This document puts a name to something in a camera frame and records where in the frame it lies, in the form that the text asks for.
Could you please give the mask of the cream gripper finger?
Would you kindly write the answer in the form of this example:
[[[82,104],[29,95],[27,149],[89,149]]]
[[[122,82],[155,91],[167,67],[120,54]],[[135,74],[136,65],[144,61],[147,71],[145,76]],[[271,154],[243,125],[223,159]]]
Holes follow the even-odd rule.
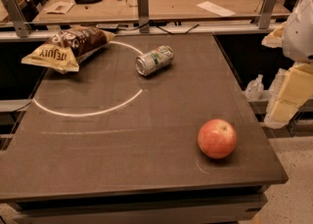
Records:
[[[268,48],[282,48],[283,47],[283,34],[286,27],[286,22],[280,24],[271,33],[263,38],[261,44]]]
[[[269,94],[264,123],[269,128],[279,129],[313,96],[313,65],[295,62],[288,70],[280,68]]]

